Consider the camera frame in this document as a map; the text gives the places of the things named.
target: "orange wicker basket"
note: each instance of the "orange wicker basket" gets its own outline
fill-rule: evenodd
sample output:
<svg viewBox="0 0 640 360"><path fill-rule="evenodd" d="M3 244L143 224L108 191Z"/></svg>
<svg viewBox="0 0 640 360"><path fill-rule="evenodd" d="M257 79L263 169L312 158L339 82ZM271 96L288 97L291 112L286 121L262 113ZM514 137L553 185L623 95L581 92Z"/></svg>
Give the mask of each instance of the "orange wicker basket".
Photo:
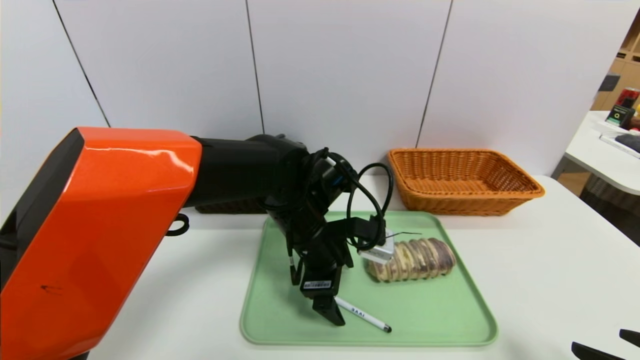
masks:
<svg viewBox="0 0 640 360"><path fill-rule="evenodd" d="M505 155L482 149L394 149L389 162L407 209L504 215L545 190Z"/></svg>

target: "barcode sticker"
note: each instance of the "barcode sticker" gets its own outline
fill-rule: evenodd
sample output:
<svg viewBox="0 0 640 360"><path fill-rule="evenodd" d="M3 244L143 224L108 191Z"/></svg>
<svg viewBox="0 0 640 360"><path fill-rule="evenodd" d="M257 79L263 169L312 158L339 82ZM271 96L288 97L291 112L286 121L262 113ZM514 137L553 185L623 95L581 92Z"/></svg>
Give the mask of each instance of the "barcode sticker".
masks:
<svg viewBox="0 0 640 360"><path fill-rule="evenodd" d="M303 289L328 289L331 288L331 280L329 281L307 281L302 286Z"/></svg>

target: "pen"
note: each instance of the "pen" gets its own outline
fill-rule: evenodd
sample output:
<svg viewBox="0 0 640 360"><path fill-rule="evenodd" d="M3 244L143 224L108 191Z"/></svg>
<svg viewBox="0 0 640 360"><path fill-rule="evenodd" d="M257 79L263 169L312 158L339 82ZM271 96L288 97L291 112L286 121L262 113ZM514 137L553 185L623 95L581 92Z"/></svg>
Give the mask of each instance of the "pen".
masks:
<svg viewBox="0 0 640 360"><path fill-rule="evenodd" d="M343 309L347 309L349 311L351 311L352 313L358 315L359 317L361 317L363 320L365 320L366 322L369 322L370 324L372 324L373 326L379 328L380 330L384 331L384 332L391 332L391 326L385 324L384 322L376 319L375 317L365 313L364 311L360 310L359 308L349 304L348 302L340 299L339 297L335 297L335 303L338 304L338 306L340 306Z"/></svg>

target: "white table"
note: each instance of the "white table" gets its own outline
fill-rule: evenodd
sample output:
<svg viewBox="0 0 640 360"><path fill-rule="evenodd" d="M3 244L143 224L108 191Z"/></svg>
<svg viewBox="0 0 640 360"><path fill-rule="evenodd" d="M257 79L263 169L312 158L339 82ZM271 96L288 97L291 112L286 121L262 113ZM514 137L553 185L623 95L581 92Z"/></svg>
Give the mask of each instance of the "white table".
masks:
<svg viewBox="0 0 640 360"><path fill-rule="evenodd" d="M546 196L506 216L439 217L498 322L487 347L252 345L239 319L266 217L189 211L191 230L163 240L89 360L575 359L572 341L639 358L618 331L640 330L640 249L556 181L536 179ZM362 182L383 199L384 177ZM371 208L356 196L354 209ZM397 195L390 209L403 209Z"/></svg>
<svg viewBox="0 0 640 360"><path fill-rule="evenodd" d="M589 111L564 153L554 178L569 159L624 192L640 195L640 160L599 139L596 122L604 122L608 111Z"/></svg>

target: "bread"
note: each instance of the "bread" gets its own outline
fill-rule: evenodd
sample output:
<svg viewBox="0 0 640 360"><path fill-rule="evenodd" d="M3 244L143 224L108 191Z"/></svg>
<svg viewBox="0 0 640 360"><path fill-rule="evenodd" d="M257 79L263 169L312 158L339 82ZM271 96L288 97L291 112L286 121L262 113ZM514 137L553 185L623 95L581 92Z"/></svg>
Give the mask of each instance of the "bread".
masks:
<svg viewBox="0 0 640 360"><path fill-rule="evenodd" d="M379 281L430 279L447 275L456 266L449 246L437 239L399 241L396 251L385 265L368 261L366 270Z"/></svg>

